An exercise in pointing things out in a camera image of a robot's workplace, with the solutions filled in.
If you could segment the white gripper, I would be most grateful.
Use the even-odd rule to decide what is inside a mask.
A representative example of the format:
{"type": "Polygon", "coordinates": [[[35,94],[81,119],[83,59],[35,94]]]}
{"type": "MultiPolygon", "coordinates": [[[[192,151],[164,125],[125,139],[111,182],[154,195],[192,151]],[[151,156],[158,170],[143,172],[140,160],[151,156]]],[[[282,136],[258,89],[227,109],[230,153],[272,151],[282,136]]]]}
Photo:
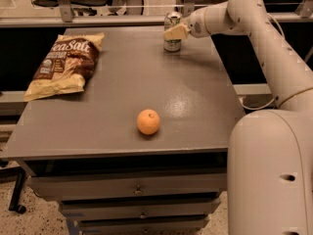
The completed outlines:
{"type": "Polygon", "coordinates": [[[174,27],[167,29],[163,33],[164,40],[182,40],[188,37],[188,34],[195,38],[208,37],[209,31],[205,26],[205,12],[206,8],[195,10],[188,17],[186,17],[183,23],[179,23],[174,27]]]}

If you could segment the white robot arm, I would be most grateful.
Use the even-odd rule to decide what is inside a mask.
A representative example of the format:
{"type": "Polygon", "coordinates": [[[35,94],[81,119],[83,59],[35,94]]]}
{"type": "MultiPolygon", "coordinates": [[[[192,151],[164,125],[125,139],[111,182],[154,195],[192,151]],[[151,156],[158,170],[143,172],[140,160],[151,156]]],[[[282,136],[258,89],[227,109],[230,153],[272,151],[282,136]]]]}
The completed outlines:
{"type": "Polygon", "coordinates": [[[247,35],[276,104],[232,131],[229,235],[313,235],[313,71],[270,23],[263,0],[198,9],[163,37],[217,33],[247,35]]]}

